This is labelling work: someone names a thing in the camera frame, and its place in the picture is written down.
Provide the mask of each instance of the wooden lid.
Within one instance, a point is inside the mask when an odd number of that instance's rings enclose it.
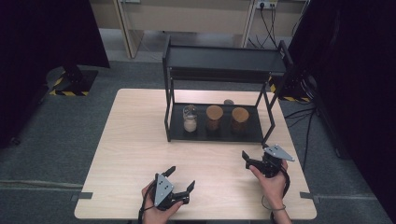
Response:
[[[248,120],[248,111],[245,108],[237,107],[233,110],[233,119],[237,122],[245,122]]]
[[[206,109],[206,114],[208,118],[216,120],[221,118],[223,111],[218,105],[211,105]]]

